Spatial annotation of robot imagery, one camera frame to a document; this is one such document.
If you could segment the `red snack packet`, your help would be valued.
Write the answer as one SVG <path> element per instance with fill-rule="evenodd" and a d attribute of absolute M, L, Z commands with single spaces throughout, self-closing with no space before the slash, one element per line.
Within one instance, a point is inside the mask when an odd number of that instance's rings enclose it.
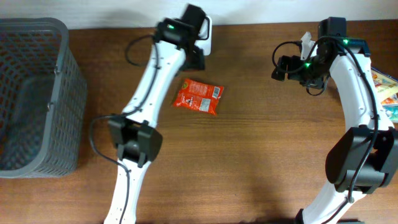
<path fill-rule="evenodd" d="M 186 78 L 173 106 L 216 115 L 216 107 L 223 90 L 223 86 L 209 85 Z"/>

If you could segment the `yellow chip bag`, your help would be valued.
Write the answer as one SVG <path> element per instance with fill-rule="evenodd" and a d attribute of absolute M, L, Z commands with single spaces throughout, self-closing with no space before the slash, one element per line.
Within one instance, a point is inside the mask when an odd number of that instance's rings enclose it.
<path fill-rule="evenodd" d="M 397 80 L 386 75 L 375 68 L 371 68 L 373 82 L 377 91 L 377 98 L 383 101 L 386 98 L 397 94 Z"/>

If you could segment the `teal tissue pack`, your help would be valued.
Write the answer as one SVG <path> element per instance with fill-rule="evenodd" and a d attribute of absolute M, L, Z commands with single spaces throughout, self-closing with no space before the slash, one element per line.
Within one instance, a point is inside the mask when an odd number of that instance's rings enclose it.
<path fill-rule="evenodd" d="M 387 106 L 384 108 L 387 117 L 393 122 L 398 123 L 398 107 L 397 106 Z"/>

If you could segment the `orange small box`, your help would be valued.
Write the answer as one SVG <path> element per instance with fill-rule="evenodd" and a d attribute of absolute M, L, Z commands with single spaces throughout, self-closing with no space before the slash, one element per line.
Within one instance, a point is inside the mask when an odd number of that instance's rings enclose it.
<path fill-rule="evenodd" d="M 397 94 L 394 94 L 381 102 L 381 105 L 383 106 L 397 106 L 397 104 L 398 104 Z"/>

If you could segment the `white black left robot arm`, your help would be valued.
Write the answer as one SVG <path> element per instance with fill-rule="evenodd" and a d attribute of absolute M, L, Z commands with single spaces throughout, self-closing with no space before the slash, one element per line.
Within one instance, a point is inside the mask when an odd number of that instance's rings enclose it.
<path fill-rule="evenodd" d="M 160 108 L 176 74 L 202 70 L 211 52 L 212 20 L 206 16 L 165 19 L 150 35 L 152 49 L 140 83 L 121 114 L 107 115 L 116 148 L 116 185 L 105 223 L 135 223 L 145 174 L 156 159 L 162 135 L 156 130 Z"/>

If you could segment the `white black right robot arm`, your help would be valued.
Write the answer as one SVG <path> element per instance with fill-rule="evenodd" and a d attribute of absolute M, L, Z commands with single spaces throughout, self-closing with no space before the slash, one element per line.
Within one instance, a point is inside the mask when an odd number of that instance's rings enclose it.
<path fill-rule="evenodd" d="M 272 78 L 296 80 L 321 95 L 336 83 L 346 132 L 326 157 L 326 182 L 295 223 L 338 223 L 358 200 L 386 187 L 397 171 L 397 130 L 377 98 L 371 58 L 364 39 L 348 37 L 346 19 L 329 17 L 318 38 L 295 42 L 300 55 L 273 58 Z"/>

